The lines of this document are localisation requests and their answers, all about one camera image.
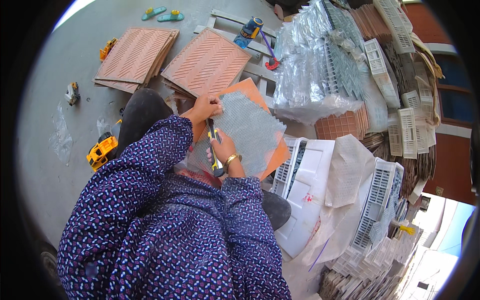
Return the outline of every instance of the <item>purple stick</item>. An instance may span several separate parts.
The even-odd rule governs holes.
[[[322,252],[324,251],[325,246],[327,245],[329,240],[330,240],[330,238],[328,238],[328,240],[325,242],[325,245],[322,248],[322,250],[320,251],[320,254],[317,256],[317,259],[313,262],[312,266],[310,267],[310,270],[308,270],[309,272],[313,269],[313,266],[317,263],[318,259],[320,258],[320,255],[322,255]]]
[[[270,54],[272,54],[272,57],[275,58],[275,54],[273,54],[272,47],[270,47],[270,43],[267,41],[267,38],[265,37],[265,33],[260,29],[260,33],[264,37],[265,43],[267,44],[268,50],[270,50]]]

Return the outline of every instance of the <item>gray floor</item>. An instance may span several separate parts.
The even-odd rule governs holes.
[[[179,9],[185,19],[161,24],[156,18],[141,20],[147,8],[158,6]],[[27,211],[54,247],[58,246],[73,206],[93,174],[85,156],[98,138],[97,119],[105,118],[113,125],[120,117],[119,109],[131,95],[93,85],[91,79],[100,66],[98,50],[112,37],[120,38],[129,26],[178,28],[180,36],[167,56],[168,63],[193,38],[194,28],[206,25],[213,8],[244,18],[259,16],[272,29],[281,26],[265,0],[96,0],[68,19],[46,41],[24,89],[16,159]],[[63,95],[72,81],[79,84],[82,99],[70,107]],[[159,78],[152,79],[150,87],[166,96]],[[55,130],[52,116],[59,102],[73,138],[67,166],[48,146]],[[287,125],[286,133],[290,135],[315,138],[313,127],[288,121]]]

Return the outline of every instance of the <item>water bottle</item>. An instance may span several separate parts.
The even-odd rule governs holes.
[[[248,44],[257,36],[257,33],[263,27],[263,25],[264,22],[262,19],[252,16],[250,21],[243,25],[233,42],[242,48],[246,48]]]

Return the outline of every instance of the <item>green slipper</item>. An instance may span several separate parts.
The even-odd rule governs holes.
[[[185,16],[180,11],[172,10],[172,13],[163,14],[157,18],[159,22],[166,22],[166,21],[181,21]]]
[[[158,15],[159,13],[163,13],[166,10],[167,10],[167,8],[165,6],[160,6],[160,7],[157,7],[155,9],[150,7],[149,9],[147,9],[145,11],[144,15],[142,16],[142,21],[146,21],[146,20],[150,19],[151,17]]]

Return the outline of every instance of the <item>red brick wall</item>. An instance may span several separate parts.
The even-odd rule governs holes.
[[[423,3],[406,4],[403,10],[413,25],[413,32],[424,43],[451,44],[447,34],[430,9]]]
[[[470,179],[470,139],[437,133],[437,167],[424,192],[436,195],[441,187],[442,197],[475,205]]]

